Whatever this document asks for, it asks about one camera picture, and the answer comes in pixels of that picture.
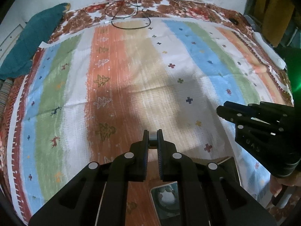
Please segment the person right hand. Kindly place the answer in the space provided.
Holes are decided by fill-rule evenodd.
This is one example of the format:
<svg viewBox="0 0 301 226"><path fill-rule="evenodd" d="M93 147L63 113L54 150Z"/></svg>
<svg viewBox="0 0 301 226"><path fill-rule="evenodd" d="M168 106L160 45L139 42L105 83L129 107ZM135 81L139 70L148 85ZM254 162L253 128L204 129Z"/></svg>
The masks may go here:
<svg viewBox="0 0 301 226"><path fill-rule="evenodd" d="M300 173L291 174L291 176L283 179L276 178L272 175L270 176L269 188L273 196L277 197L277 195L281 192L283 186L300 187Z"/></svg>

